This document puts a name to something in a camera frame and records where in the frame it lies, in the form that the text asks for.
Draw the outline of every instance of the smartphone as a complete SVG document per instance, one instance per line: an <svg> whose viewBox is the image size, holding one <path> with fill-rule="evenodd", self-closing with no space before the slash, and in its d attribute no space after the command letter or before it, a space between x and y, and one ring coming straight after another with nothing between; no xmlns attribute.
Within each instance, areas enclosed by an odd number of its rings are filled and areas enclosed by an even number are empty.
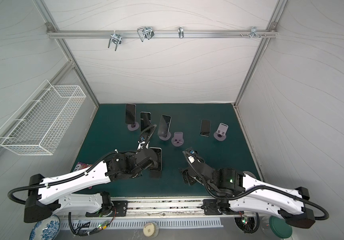
<svg viewBox="0 0 344 240"><path fill-rule="evenodd" d="M201 127L200 127L200 135L204 137L209 137L210 133L211 133L211 121L202 119Z"/></svg>
<svg viewBox="0 0 344 240"><path fill-rule="evenodd" d="M171 123L171 116L168 115L161 115L159 130L157 135L160 137L167 137L169 132L169 125Z"/></svg>
<svg viewBox="0 0 344 240"><path fill-rule="evenodd" d="M150 149L155 151L157 159L159 160L159 164L158 164L157 167L149 167L148 169L150 171L160 172L161 171L161 165L162 165L162 161L161 161L161 148L160 147L150 147Z"/></svg>
<svg viewBox="0 0 344 240"><path fill-rule="evenodd" d="M140 130L143 131L149 126L150 126L150 113L141 112L140 113Z"/></svg>
<svg viewBox="0 0 344 240"><path fill-rule="evenodd" d="M125 105L125 123L134 125L136 116L136 105L135 104L126 104Z"/></svg>

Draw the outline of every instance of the green table surface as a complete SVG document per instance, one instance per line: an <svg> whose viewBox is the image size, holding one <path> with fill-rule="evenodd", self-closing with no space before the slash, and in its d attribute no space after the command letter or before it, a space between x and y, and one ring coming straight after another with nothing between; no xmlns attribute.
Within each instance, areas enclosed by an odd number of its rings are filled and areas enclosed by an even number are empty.
<svg viewBox="0 0 344 240"><path fill-rule="evenodd" d="M108 184L93 186L77 193L94 194L106 191L113 197L166 197L205 196L203 185L185 185L179 169L188 166L182 151L193 147L206 163L216 169L234 168L250 171L258 177L251 153L246 144L232 104L136 104L136 121L140 123L140 112L150 112L152 124L159 124L162 114L172 117L170 132L184 133L184 144L175 147L157 136L157 130L150 140L150 147L162 148L162 177L151 179L149 170L135 179L117 180ZM211 121L209 137L199 134L202 119ZM213 137L220 123L229 126L227 138L220 142ZM105 153L136 150L140 128L129 131L125 124L125 104L101 104L93 119L88 134L76 158L78 162L93 164Z"/></svg>

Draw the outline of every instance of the phone stand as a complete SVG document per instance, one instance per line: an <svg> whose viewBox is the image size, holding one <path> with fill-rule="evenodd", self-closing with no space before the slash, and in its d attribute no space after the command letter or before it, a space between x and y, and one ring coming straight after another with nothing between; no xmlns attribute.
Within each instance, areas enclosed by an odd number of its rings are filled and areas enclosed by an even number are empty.
<svg viewBox="0 0 344 240"><path fill-rule="evenodd" d="M228 130L228 125L224 123L220 123L219 127L217 128L217 131L213 133L213 136L218 141L224 141L227 138L227 136L225 135L227 130Z"/></svg>
<svg viewBox="0 0 344 240"><path fill-rule="evenodd" d="M168 135L167 135L166 137L161 137L161 136L159 136L159 138L160 138L161 140L163 140L163 141L167 141L167 140L169 140L169 139L171 138L171 136L172 136L172 134L171 134L170 132L168 132Z"/></svg>
<svg viewBox="0 0 344 240"><path fill-rule="evenodd" d="M175 147L180 147L181 145L183 145L183 132L175 132L171 142Z"/></svg>
<svg viewBox="0 0 344 240"><path fill-rule="evenodd" d="M129 131L135 131L135 130L137 130L138 128L139 128L139 123L138 122L135 122L135 124L133 124L133 125L131 125L131 124L128 124L128 130Z"/></svg>

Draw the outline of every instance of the green lid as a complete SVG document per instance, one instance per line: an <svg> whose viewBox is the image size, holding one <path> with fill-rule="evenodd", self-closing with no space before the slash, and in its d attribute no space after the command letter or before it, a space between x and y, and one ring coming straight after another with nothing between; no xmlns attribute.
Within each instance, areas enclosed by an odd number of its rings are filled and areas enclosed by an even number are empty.
<svg viewBox="0 0 344 240"><path fill-rule="evenodd" d="M292 235L292 227L284 219L271 216L269 218L269 226L272 232L280 238L289 238Z"/></svg>

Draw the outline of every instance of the black cable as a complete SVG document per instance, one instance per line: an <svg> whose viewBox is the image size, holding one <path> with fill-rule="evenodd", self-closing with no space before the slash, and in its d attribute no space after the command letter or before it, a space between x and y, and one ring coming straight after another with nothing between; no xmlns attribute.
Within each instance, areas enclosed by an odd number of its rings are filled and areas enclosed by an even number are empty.
<svg viewBox="0 0 344 240"><path fill-rule="evenodd" d="M140 150L136 150L136 151L126 151L126 152L139 152ZM105 154L104 156L100 157L90 168L88 168L85 172L89 173L90 171L92 171L92 169L94 169L101 161L103 161L107 156L112 155L114 153L126 153L126 152L116 152L116 151L112 151L112 152L108 152L107 154ZM59 185L59 184L63 184L66 182L70 182L73 181L75 179L78 179L79 177L85 176L85 173L80 173L78 175L75 175L73 177L64 179L64 180L59 180L59 181L55 181L55 182L50 182L48 183L48 187L50 186L54 186L54 185ZM24 190L33 190L33 189L39 189L39 188L43 188L46 187L45 184L37 184L37 185L30 185L30 186L25 186L25 187L17 187L15 189L12 189L8 192L7 196L9 199L11 199L14 202L17 202L18 204L23 204L25 205L25 201L22 199L19 199L17 197L15 197L13 194L15 192L20 192L20 191L24 191Z"/></svg>
<svg viewBox="0 0 344 240"><path fill-rule="evenodd" d="M188 165L192 168L194 173L201 179L201 181L203 183L206 183L207 181L204 179L203 175L201 175L194 168L194 166L192 165L191 161L189 161L187 153L184 151L183 154L184 154L185 160L187 161ZM213 194L211 192L211 190L208 188L207 184L204 184L204 188L208 192L208 194L211 195L214 199L229 200L229 201L236 200L236 199L241 199L241 198L245 197L246 195L248 195L248 194L250 194L250 193L252 193L252 192L254 192L254 191L258 190L258 189L262 189L262 190L266 189L266 190L270 190L270 191L273 191L273 192L277 192L277 193L282 194L284 196L290 197L290 198L292 198L292 199L294 199L296 201L300 201L300 202L302 202L304 204L308 204L308 205L310 205L312 207L315 207L315 208L319 209L320 211L323 212L324 215L321 216L321 217L315 217L315 220L326 220L326 219L329 218L329 213L327 212L327 210L325 210L323 207L319 206L318 204L315 204L315 203L313 203L311 201L305 200L305 199L300 198L298 196L289 194L287 192L284 192L284 191L281 191L279 189L275 189L273 187L269 187L269 186L266 186L266 185L258 185L258 186L252 187L252 188L246 190L245 192L242 192L242 193L240 193L240 194L238 194L236 196L233 196L233 197L217 196L217 195L215 195L215 194Z"/></svg>
<svg viewBox="0 0 344 240"><path fill-rule="evenodd" d="M141 131L141 133L140 133L140 135L139 135L139 143L141 143L141 142L142 142L142 141L141 141L141 135L142 135L143 133L145 133L146 131L148 131L151 127L153 127L153 129L152 129L152 131L150 132L150 134L147 136L147 139L145 139L145 142L144 142L144 144L143 144L144 147L147 146L147 144L148 144L149 141L150 141L150 138L151 138L152 135L155 133L157 125L156 125L156 124L153 124L153 125L151 125L151 126L146 127L143 131Z"/></svg>
<svg viewBox="0 0 344 240"><path fill-rule="evenodd" d="M71 221L71 212L68 213L68 224L69 224L69 229L71 230L71 232L73 233L73 235L76 236L80 236L80 237L85 237L91 234L95 234L100 232L101 230L99 230L98 228L94 228L92 231L90 231L89 233L79 233L79 231L76 232L75 229L73 229L72 226L72 221Z"/></svg>
<svg viewBox="0 0 344 240"><path fill-rule="evenodd" d="M91 222L87 222L87 223L84 223L83 225L81 225L80 227L76 228L75 231L77 231L77 233L80 232L80 230L83 228L83 227L86 227L88 224L90 224Z"/></svg>
<svg viewBox="0 0 344 240"><path fill-rule="evenodd" d="M259 226L260 226L260 218L259 218L259 214L256 212L255 227L252 230L244 230L244 233L254 233L259 229Z"/></svg>

